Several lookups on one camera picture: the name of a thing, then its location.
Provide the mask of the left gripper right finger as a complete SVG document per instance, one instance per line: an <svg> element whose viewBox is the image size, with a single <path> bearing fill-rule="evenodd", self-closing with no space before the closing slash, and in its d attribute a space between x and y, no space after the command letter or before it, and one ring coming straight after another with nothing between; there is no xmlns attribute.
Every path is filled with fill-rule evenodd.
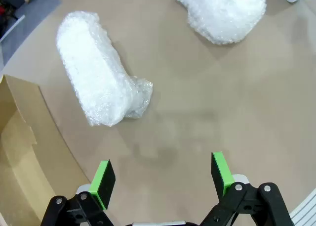
<svg viewBox="0 0 316 226"><path fill-rule="evenodd" d="M294 225L276 184L266 182L255 188L235 180L222 152L211 154L211 175L219 202L202 226L232 226L241 214L249 215L257 226Z"/></svg>

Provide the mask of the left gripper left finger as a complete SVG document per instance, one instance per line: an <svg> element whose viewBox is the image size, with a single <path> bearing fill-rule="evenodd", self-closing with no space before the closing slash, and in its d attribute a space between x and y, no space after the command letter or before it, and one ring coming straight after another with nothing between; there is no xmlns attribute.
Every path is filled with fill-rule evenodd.
<svg viewBox="0 0 316 226"><path fill-rule="evenodd" d="M51 198L42 226L112 226L105 214L114 189L116 177L110 160L100 162L88 190L71 199L57 195Z"/></svg>

